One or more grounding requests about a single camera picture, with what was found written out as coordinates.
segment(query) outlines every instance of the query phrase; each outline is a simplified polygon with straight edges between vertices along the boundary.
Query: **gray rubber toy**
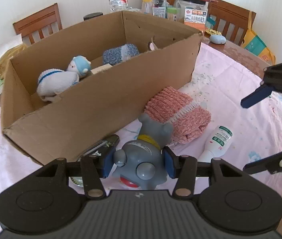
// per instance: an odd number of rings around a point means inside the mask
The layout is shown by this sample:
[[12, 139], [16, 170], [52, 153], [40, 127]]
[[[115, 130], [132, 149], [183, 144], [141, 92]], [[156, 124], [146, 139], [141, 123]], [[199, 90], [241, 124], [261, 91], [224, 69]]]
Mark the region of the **gray rubber toy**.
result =
[[146, 113], [139, 117], [142, 127], [136, 140], [126, 142], [113, 155], [117, 168], [114, 177], [123, 177], [143, 190], [154, 190], [166, 182], [161, 150], [171, 141], [173, 125], [152, 120]]

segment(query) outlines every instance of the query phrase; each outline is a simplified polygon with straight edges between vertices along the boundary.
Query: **yellow bag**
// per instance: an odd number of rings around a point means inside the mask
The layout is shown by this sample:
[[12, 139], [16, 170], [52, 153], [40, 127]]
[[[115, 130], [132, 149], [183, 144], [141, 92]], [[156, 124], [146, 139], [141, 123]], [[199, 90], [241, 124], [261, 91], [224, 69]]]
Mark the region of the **yellow bag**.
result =
[[248, 15], [247, 32], [244, 37], [244, 42], [241, 47], [247, 49], [254, 55], [258, 56], [270, 65], [274, 65], [276, 62], [275, 55], [268, 49], [265, 43], [260, 37], [252, 30], [252, 12]]
[[0, 80], [5, 78], [8, 62], [11, 57], [18, 55], [21, 51], [25, 50], [28, 46], [24, 43], [9, 49], [0, 57]]

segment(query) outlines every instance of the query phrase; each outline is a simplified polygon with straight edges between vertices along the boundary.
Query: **paper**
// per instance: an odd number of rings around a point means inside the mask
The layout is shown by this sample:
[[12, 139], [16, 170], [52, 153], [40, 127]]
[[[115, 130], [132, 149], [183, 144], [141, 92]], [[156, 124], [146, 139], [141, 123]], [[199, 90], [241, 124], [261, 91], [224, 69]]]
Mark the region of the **paper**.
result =
[[21, 34], [14, 36], [11, 40], [8, 42], [0, 45], [0, 57], [4, 55], [9, 49], [16, 47], [18, 45], [22, 44], [22, 37]]
[[165, 18], [166, 7], [153, 7], [153, 16]]

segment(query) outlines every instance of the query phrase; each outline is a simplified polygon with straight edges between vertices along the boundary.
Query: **wooden table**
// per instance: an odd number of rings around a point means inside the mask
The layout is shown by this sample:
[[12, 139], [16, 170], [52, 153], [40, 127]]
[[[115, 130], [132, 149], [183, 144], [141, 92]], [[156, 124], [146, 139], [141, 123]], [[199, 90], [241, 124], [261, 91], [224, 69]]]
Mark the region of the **wooden table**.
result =
[[265, 67], [268, 67], [269, 64], [264, 62], [263, 60], [261, 60], [259, 57], [255, 56], [248, 50], [242, 47], [239, 47], [238, 45], [232, 43], [229, 40], [227, 40], [224, 45], [217, 45], [217, 44], [210, 42], [209, 38], [204, 36], [202, 42], [222, 52], [223, 54], [227, 55], [228, 57], [232, 58], [236, 62], [245, 66], [252, 73], [256, 74], [257, 76], [263, 79], [263, 76], [264, 76], [263, 69]]

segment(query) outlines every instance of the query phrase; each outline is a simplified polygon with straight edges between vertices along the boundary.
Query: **white knitted toy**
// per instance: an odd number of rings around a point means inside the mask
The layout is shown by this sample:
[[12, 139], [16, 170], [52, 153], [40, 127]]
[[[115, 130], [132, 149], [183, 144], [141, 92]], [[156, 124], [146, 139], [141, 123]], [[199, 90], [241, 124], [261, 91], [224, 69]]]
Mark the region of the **white knitted toy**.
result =
[[43, 71], [38, 78], [37, 93], [43, 101], [53, 102], [56, 95], [78, 83], [79, 78], [88, 75], [90, 70], [91, 63], [83, 56], [76, 56], [67, 71], [56, 68]]
[[67, 71], [77, 72], [80, 78], [86, 77], [91, 71], [91, 62], [84, 56], [76, 56], [71, 60]]

